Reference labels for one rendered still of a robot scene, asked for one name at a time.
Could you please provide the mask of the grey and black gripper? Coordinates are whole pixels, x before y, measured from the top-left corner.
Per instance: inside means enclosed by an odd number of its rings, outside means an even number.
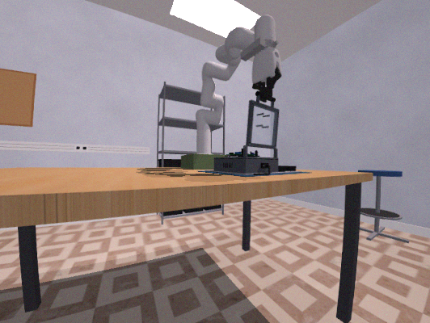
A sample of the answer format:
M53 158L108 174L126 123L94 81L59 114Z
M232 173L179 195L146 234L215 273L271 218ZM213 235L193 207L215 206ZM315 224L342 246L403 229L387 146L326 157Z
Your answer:
M266 103L267 99L272 100L272 89L281 74L280 55L276 48L268 47L255 54L252 66L252 82L254 83L252 89L265 93L266 99L260 98L261 102ZM265 85L267 86L265 87Z

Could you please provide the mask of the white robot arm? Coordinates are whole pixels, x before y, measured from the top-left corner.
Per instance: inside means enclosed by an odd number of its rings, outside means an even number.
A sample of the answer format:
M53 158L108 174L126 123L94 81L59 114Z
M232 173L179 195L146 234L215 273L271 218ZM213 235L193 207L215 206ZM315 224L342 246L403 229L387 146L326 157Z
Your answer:
M221 63L230 65L224 66L211 61L204 63L200 105L213 108L214 111L200 109L196 112L196 154L211 154L209 124L218 125L221 120L224 100L222 96L214 93L216 86L212 78L228 81L238 68L241 59L247 61L264 48L276 48L277 45L275 20L271 15L262 15L255 21L255 31L236 27L228 33L225 44L217 48L216 58Z

